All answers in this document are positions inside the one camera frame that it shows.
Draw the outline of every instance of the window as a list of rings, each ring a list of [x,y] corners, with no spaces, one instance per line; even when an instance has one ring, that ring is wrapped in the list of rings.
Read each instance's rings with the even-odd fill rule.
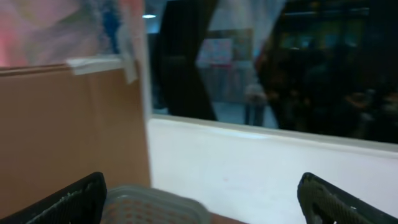
[[[154,113],[398,143],[396,1],[146,4]]]

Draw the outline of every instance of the cardboard box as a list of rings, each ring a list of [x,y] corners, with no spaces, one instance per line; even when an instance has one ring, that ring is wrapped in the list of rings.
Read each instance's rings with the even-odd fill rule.
[[[0,70],[0,218],[94,172],[150,186],[139,81],[121,69]]]

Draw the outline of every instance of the ceiling light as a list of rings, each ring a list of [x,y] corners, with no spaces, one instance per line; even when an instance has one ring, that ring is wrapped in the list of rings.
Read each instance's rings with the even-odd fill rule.
[[[156,16],[155,15],[152,15],[152,14],[147,14],[147,15],[143,15],[142,16],[142,18],[145,18],[145,19],[150,19],[150,18],[155,18]]]

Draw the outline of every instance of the pink poster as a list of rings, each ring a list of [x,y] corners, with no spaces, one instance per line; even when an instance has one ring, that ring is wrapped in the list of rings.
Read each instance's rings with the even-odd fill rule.
[[[198,63],[229,65],[232,62],[231,39],[205,39],[198,56]]]

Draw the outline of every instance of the plastic basket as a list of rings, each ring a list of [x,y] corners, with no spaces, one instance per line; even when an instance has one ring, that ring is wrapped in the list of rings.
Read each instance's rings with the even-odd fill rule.
[[[197,201],[156,189],[122,186],[108,192],[103,224],[210,224],[211,215]]]

